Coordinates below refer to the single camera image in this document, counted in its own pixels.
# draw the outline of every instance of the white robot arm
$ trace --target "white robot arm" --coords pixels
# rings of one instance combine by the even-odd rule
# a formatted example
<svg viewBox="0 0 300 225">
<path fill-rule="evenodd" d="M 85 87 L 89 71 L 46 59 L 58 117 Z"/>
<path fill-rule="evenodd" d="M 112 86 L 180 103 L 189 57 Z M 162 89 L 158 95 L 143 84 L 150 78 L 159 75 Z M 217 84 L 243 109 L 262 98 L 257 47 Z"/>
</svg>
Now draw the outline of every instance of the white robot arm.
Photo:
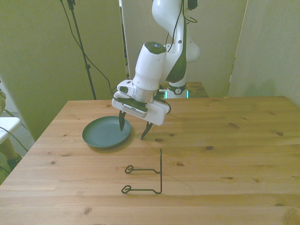
<svg viewBox="0 0 300 225">
<path fill-rule="evenodd" d="M 146 42 L 137 60 L 135 77 L 117 86 L 112 105 L 120 110 L 121 130 L 124 128 L 126 113 L 147 121 L 141 139 L 153 124 L 163 124 L 170 109 L 163 99 L 156 97 L 161 78 L 169 81 L 168 91 L 171 96 L 182 98 L 185 95 L 187 62 L 196 61 L 200 55 L 199 47 L 189 36 L 186 21 L 188 10 L 197 5 L 197 0 L 153 1 L 153 17 L 173 37 L 173 43 L 163 46 L 157 42 Z"/>
</svg>

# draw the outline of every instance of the table top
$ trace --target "table top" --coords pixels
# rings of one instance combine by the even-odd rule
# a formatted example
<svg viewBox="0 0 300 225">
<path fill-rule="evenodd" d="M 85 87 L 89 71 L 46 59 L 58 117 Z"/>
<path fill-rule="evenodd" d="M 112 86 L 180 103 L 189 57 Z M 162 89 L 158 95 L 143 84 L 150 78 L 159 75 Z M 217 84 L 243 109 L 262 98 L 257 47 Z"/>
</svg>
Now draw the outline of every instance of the table top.
<svg viewBox="0 0 300 225">
<path fill-rule="evenodd" d="M 0 117 L 0 127 L 13 133 L 21 125 L 21 120 L 17 117 Z M 8 137 L 9 133 L 0 128 L 0 144 L 4 142 Z"/>
<path fill-rule="evenodd" d="M 70 101 L 0 186 L 0 224 L 300 224 L 300 109 L 285 97 L 169 99 L 172 111 L 141 141 L 110 150 L 82 139 L 111 101 Z M 124 173 L 127 165 L 159 174 Z"/>
</svg>

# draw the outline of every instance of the wire stand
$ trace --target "wire stand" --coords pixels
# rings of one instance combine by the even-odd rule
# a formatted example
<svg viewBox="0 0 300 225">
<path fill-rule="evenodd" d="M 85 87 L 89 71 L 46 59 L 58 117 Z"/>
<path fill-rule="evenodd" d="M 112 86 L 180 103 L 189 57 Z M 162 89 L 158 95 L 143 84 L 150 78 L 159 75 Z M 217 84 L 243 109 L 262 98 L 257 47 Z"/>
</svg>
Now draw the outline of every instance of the wire stand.
<svg viewBox="0 0 300 225">
<path fill-rule="evenodd" d="M 81 42 L 80 33 L 79 33 L 78 26 L 77 26 L 75 14 L 74 14 L 74 7 L 73 7 L 73 5 L 75 5 L 75 0 L 67 0 L 67 3 L 69 5 L 69 9 L 71 10 L 72 17 L 73 17 L 73 20 L 74 20 L 74 24 L 75 24 L 75 27 L 76 27 L 76 31 L 77 31 L 77 35 L 78 35 L 78 40 L 79 40 L 79 43 L 80 43 L 80 48 L 81 48 L 81 51 L 82 51 L 82 54 L 83 54 L 84 63 L 85 63 L 85 68 L 86 68 L 86 71 L 88 73 L 88 77 L 89 77 L 89 81 L 90 81 L 90 87 L 92 89 L 94 100 L 96 100 L 97 98 L 96 98 L 96 94 L 95 94 L 95 90 L 94 90 L 92 78 L 91 78 L 91 75 L 90 75 L 90 65 L 86 61 L 86 55 L 85 55 L 85 52 L 84 52 L 84 49 L 83 49 L 83 44 Z"/>
<path fill-rule="evenodd" d="M 153 191 L 155 194 L 161 194 L 163 192 L 163 168 L 162 168 L 162 150 L 160 149 L 160 171 L 156 171 L 154 169 L 135 169 L 133 165 L 127 166 L 125 169 L 125 173 L 131 173 L 132 171 L 154 171 L 155 173 L 160 174 L 160 192 L 154 190 L 154 189 L 132 189 L 130 185 L 126 185 L 121 192 L 123 194 L 127 194 L 129 191 Z"/>
</svg>

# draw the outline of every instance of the wall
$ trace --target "wall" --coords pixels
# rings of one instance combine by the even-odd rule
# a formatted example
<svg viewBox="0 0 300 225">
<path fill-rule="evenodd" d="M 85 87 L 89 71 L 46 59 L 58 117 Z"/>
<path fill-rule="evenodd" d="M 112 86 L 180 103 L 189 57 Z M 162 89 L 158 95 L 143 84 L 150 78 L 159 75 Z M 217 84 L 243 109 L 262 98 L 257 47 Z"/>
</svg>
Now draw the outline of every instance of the wall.
<svg viewBox="0 0 300 225">
<path fill-rule="evenodd" d="M 210 97 L 226 96 L 247 0 L 198 2 L 199 6 L 190 13 L 198 23 L 188 26 L 201 56 L 197 62 L 188 64 L 187 81 L 202 82 Z M 164 44 L 167 31 L 153 19 L 151 0 L 122 0 L 122 9 L 129 73 L 133 78 L 143 43 Z"/>
<path fill-rule="evenodd" d="M 300 107 L 300 0 L 248 0 L 228 96 L 286 96 Z"/>
<path fill-rule="evenodd" d="M 77 0 L 75 15 L 86 54 L 113 88 L 126 78 L 119 1 Z M 93 99 L 83 56 L 59 0 L 1 1 L 0 21 L 1 78 L 36 140 L 68 100 Z M 97 98 L 110 99 L 107 81 L 91 75 Z"/>
</svg>

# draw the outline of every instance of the plate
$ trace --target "plate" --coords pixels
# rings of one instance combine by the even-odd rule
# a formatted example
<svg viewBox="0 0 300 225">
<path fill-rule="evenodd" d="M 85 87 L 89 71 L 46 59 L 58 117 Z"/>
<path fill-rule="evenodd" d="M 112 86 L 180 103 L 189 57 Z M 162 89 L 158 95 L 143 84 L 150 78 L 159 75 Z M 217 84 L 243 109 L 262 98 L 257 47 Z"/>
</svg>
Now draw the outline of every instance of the plate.
<svg viewBox="0 0 300 225">
<path fill-rule="evenodd" d="M 130 123 L 125 120 L 123 131 L 120 130 L 119 117 L 106 116 L 89 123 L 82 132 L 84 141 L 95 148 L 111 148 L 128 138 Z"/>
</svg>

